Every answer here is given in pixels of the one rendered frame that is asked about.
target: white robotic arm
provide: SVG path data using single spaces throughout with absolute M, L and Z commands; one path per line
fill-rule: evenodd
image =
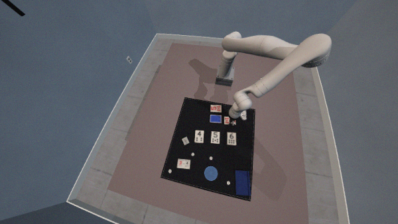
M 233 32 L 222 40 L 222 46 L 225 50 L 223 59 L 229 62 L 229 64 L 226 64 L 227 66 L 231 66 L 236 52 L 282 60 L 259 81 L 234 94 L 235 103 L 230 109 L 230 117 L 237 119 L 243 111 L 252 106 L 248 93 L 261 97 L 276 87 L 296 68 L 300 66 L 312 68 L 321 65 L 329 57 L 332 41 L 326 34 L 316 34 L 308 37 L 297 46 L 274 36 L 241 38 L 240 33 Z M 230 56 L 229 61 L 225 59 L 226 56 Z M 221 66 L 219 73 L 225 72 L 225 70 L 228 72 L 227 66 L 225 66 L 224 71 Z

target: gray robot base block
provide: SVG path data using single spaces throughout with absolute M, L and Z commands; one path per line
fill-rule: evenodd
M 184 99 L 162 178 L 250 201 L 255 110 L 243 121 L 230 108 Z

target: blue disc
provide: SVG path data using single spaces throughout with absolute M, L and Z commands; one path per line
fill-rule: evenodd
M 204 170 L 204 177 L 209 181 L 215 180 L 217 178 L 217 176 L 218 176 L 218 172 L 214 166 L 208 166 Z

